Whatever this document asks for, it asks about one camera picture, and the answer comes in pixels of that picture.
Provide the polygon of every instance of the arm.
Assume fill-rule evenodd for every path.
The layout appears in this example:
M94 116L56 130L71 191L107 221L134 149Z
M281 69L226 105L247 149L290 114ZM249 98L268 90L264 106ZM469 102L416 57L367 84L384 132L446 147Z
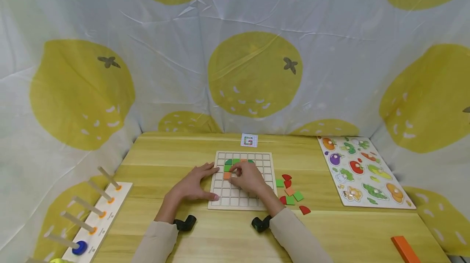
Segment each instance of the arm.
M164 263L176 244L177 229L172 224L177 208L184 199L207 199L216 201L219 196L201 189L201 180L219 170L214 163L194 167L179 183L165 195L157 216L146 230L132 263Z
M272 217L269 228L279 244L287 251L293 263L333 263L315 236L266 185L263 176L254 164L237 163L231 168L231 171L234 170L238 177L231 178L230 182L245 191L255 193L261 199Z

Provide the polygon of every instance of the green tile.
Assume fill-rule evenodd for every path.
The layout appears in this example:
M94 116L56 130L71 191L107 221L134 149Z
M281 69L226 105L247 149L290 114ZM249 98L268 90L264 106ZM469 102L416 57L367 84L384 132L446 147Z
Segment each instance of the green tile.
M284 187L284 180L276 179L276 187Z
M297 200L297 202L300 202L304 199L304 196L299 191L296 191L294 192L294 198Z
M293 196L286 196L286 204L287 205L295 205L295 199Z

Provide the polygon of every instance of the beige sleeve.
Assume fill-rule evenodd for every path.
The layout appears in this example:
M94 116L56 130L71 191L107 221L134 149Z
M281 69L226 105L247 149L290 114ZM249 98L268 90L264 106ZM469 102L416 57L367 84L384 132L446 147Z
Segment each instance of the beige sleeve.
M269 228L293 263L333 263L318 239L288 208L271 219Z
M176 225L152 221L146 230L132 263L165 263L177 238Z

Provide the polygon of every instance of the fabric backdrop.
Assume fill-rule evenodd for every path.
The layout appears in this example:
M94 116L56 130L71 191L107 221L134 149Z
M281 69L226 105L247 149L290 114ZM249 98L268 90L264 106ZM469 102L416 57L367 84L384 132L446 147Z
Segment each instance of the fabric backdrop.
M143 131L371 137L470 256L470 0L0 0L0 261ZM104 186L105 181L96 177Z

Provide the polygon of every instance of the pattern card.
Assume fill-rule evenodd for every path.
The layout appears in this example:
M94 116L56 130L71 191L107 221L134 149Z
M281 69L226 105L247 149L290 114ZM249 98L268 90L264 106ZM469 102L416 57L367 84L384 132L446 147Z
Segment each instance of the pattern card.
M254 163L260 171L266 184L273 189L277 196L274 175L273 156L268 152L226 152L218 151L215 154L215 165L219 167L219 172L212 176L211 192L219 195L218 201L209 201L207 208L212 210L250 210L265 211L262 201L250 192L232 185L228 180L235 173L230 173L229 169L233 164L240 161Z
M343 205L416 209L367 137L317 138Z
M240 142L240 145L242 147L257 148L258 147L258 136L242 133L242 141Z

